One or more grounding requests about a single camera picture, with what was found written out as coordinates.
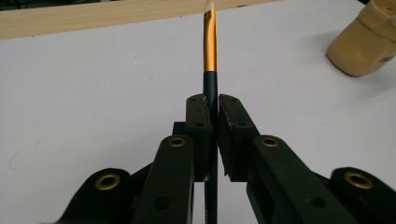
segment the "paintbrush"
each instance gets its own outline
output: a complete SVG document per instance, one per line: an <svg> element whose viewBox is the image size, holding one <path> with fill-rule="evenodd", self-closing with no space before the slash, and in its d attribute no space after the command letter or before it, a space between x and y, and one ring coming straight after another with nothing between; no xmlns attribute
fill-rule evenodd
<svg viewBox="0 0 396 224"><path fill-rule="evenodd" d="M216 13L213 0L205 4L204 14L204 96L214 128L208 152L208 179L205 182L205 223L218 222L218 74L216 56Z"/></svg>

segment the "beige wooden object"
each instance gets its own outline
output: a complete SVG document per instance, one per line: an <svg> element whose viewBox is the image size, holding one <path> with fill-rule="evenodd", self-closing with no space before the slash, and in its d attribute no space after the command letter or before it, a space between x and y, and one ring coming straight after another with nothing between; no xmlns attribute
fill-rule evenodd
<svg viewBox="0 0 396 224"><path fill-rule="evenodd" d="M216 10L273 1L275 0L216 0ZM205 0L123 0L1 11L0 39L204 14L204 9Z"/></svg>
<svg viewBox="0 0 396 224"><path fill-rule="evenodd" d="M330 44L327 55L343 72L361 77L396 56L396 0L371 0Z"/></svg>

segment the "white surface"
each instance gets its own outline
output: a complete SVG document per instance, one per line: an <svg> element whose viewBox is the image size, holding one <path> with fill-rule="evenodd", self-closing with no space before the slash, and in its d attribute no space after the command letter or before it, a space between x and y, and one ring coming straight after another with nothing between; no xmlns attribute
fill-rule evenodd
<svg viewBox="0 0 396 224"><path fill-rule="evenodd" d="M353 166L395 189L396 62L354 78L325 56L362 7L287 0L218 12L219 92L313 171ZM96 171L152 162L202 90L202 38L197 15L0 41L0 223L54 222ZM245 184L219 177L219 223L257 223ZM204 223L195 189L194 223Z"/></svg>

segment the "white table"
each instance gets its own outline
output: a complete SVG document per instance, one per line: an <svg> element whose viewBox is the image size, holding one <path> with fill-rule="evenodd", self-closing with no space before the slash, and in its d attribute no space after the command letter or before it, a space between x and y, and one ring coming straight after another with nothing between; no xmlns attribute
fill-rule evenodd
<svg viewBox="0 0 396 224"><path fill-rule="evenodd" d="M396 62L349 77L326 58L356 0L218 12L219 92L315 172L352 166L396 188ZM0 223L54 222L107 167L152 162L202 91L203 15L0 41ZM219 165L219 223L257 223ZM194 223L204 223L203 185Z"/></svg>

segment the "brown container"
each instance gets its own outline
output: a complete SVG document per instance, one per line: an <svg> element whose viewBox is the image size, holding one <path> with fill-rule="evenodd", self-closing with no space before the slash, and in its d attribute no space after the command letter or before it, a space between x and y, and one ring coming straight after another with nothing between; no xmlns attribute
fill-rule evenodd
<svg viewBox="0 0 396 224"><path fill-rule="evenodd" d="M396 55L396 0L371 0L327 49L340 70L361 77Z"/></svg>

